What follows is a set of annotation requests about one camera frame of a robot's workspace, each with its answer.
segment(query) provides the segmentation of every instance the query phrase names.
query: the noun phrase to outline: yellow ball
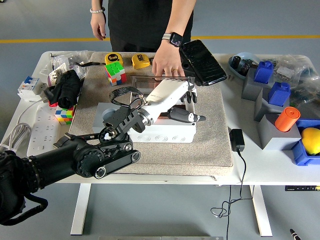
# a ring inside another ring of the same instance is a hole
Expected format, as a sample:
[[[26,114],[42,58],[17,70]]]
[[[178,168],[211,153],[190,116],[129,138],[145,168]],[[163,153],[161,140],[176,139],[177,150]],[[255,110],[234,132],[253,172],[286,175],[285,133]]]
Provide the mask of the yellow ball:
[[[301,140],[305,151],[310,155],[320,153],[320,129],[307,127],[301,133]]]

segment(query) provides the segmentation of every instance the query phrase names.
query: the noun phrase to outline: black charger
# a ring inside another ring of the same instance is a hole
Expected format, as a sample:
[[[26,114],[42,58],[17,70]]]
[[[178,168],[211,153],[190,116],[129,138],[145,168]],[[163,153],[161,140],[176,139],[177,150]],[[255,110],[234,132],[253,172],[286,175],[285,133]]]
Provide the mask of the black charger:
[[[244,135],[241,129],[232,129],[229,133],[232,151],[242,152],[245,149]]]

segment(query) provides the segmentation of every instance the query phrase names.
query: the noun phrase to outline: orange cylinder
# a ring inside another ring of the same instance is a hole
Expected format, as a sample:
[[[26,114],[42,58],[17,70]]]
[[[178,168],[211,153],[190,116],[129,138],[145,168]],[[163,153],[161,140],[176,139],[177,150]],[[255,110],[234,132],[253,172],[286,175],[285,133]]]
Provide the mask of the orange cylinder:
[[[290,128],[300,118],[301,114],[298,109],[292,106],[286,107],[280,116],[276,119],[274,125],[281,132],[288,132]]]

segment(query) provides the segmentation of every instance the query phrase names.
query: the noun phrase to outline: floor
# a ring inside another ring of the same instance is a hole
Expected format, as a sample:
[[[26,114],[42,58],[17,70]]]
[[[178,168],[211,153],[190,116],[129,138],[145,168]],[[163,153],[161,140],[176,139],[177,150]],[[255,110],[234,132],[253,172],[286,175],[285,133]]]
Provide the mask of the floor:
[[[202,41],[217,54],[305,55],[320,72],[318,5],[317,0],[199,0],[192,36],[211,36]],[[32,74],[43,52],[111,50],[109,42],[91,40],[90,7],[90,1],[77,0],[0,2],[0,139],[20,100],[17,88]],[[233,198],[239,197],[239,188],[232,187]],[[17,226],[0,226],[0,240],[97,240],[99,236],[226,239],[227,218],[215,217],[210,209],[229,198],[228,186],[95,184],[83,235],[70,236],[78,190],[79,184],[55,183],[38,191],[37,196],[48,199],[48,208]],[[284,186],[262,186],[262,192],[273,233],[265,239],[292,240],[290,228],[301,239],[319,239],[319,192],[285,192]],[[250,197],[249,187],[243,188],[243,196]],[[28,202],[27,209],[31,207],[34,205]],[[228,239],[261,239],[251,200],[231,206]]]

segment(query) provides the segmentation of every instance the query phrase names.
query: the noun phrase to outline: tape measure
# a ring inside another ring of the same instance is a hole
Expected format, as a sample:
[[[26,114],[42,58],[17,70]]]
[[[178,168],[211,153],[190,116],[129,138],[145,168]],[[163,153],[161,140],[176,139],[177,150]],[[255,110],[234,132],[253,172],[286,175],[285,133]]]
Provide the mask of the tape measure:
[[[150,60],[144,53],[133,55],[131,62],[134,69],[142,69],[150,66]]]
[[[119,62],[122,66],[124,66],[124,61],[122,60],[122,56],[117,52],[109,52],[104,57],[105,65],[112,64],[114,62]]]

